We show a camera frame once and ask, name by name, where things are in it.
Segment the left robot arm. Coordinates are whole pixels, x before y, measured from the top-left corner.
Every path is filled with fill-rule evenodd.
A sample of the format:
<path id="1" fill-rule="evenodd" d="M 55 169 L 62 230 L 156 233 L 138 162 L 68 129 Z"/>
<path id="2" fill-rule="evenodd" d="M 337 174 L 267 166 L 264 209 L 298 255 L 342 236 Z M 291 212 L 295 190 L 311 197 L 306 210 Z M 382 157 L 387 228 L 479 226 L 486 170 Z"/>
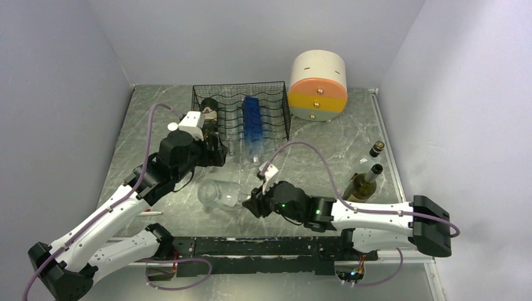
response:
<path id="1" fill-rule="evenodd" d="M 115 193 L 86 220 L 50 244 L 36 243 L 28 251 L 39 278 L 56 300 L 80 300 L 99 280 L 144 259 L 164 261 L 175 254 L 174 238 L 159 223 L 138 234 L 106 245 L 116 232 L 152 207 L 196 167 L 221 167 L 228 147 L 217 132 L 198 137 L 174 130 L 158 152 L 147 157 Z"/>

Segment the green wine bottle label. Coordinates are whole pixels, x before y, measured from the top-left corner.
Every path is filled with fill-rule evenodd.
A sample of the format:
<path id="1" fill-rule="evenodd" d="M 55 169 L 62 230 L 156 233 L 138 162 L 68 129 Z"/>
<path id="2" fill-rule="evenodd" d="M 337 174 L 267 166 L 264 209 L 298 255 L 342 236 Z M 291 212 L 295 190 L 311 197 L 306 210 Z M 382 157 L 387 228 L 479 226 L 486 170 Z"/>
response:
<path id="1" fill-rule="evenodd" d="M 375 193 L 377 188 L 376 179 L 383 172 L 381 164 L 375 164 L 368 172 L 354 175 L 342 198 L 355 203 L 365 203 Z"/>

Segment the clear glass bottle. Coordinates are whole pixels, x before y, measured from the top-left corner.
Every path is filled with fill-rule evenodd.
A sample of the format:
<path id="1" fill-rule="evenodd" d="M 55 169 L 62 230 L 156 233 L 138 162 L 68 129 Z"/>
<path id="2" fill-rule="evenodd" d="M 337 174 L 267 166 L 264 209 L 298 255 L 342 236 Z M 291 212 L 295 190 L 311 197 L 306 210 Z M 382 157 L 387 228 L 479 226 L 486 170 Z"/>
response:
<path id="1" fill-rule="evenodd" d="M 237 152 L 237 145 L 240 141 L 238 124 L 228 125 L 225 129 L 226 142 L 228 145 L 228 155 L 234 156 Z"/>

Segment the round clear bottle silver cap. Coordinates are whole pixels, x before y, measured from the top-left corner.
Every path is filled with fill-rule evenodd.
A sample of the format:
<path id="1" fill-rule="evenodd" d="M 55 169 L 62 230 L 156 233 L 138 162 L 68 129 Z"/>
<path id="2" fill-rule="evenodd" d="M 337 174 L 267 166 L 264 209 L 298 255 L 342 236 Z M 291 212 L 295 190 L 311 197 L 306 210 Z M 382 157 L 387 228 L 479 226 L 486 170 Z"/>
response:
<path id="1" fill-rule="evenodd" d="M 206 179 L 197 189 L 198 201 L 204 206 L 224 210 L 238 209 L 250 194 L 237 182 Z"/>

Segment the dark green wine bottle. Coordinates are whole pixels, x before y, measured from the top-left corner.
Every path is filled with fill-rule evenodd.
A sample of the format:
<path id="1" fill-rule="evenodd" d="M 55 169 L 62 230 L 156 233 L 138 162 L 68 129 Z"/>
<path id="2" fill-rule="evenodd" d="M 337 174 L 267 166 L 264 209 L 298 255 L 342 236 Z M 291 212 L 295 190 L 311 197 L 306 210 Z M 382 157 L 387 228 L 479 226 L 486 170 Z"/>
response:
<path id="1" fill-rule="evenodd" d="M 218 131 L 218 102 L 213 98 L 205 98 L 200 104 L 201 113 L 205 117 L 203 129 L 206 132 Z"/>

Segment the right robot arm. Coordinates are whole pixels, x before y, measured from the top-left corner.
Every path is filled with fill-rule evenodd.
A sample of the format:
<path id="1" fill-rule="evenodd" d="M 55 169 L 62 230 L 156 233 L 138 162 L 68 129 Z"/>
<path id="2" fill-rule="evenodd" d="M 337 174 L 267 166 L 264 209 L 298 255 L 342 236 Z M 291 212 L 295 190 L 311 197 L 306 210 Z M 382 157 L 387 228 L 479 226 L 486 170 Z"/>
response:
<path id="1" fill-rule="evenodd" d="M 242 205 L 256 218 L 276 213 L 319 233 L 351 231 L 351 236 L 338 244 L 340 255 L 347 260 L 392 248 L 414 248 L 440 258 L 452 254 L 450 214 L 426 196 L 395 204 L 343 203 L 310 196 L 280 181 L 268 189 L 253 189 Z"/>

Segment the blue square bottle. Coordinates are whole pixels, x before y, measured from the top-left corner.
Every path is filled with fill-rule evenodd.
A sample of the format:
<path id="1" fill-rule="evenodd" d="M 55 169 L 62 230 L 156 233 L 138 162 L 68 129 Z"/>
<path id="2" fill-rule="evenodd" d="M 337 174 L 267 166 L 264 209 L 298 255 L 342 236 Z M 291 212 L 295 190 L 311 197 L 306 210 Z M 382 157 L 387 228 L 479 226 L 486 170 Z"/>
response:
<path id="1" fill-rule="evenodd" d="M 261 165 L 264 153 L 262 116 L 259 99 L 246 96 L 242 103 L 243 134 L 246 152 L 255 165 Z"/>

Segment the clear bottle gold top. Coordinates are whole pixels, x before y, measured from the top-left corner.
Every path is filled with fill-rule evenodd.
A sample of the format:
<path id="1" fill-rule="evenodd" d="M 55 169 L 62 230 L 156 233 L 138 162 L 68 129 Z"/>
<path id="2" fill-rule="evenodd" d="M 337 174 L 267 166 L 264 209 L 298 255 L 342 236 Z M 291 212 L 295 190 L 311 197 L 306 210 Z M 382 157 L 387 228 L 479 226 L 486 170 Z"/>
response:
<path id="1" fill-rule="evenodd" d="M 363 151 L 357 158 L 353 166 L 353 174 L 368 172 L 375 164 L 381 162 L 380 154 L 385 149 L 385 143 L 377 141 L 370 150 Z"/>

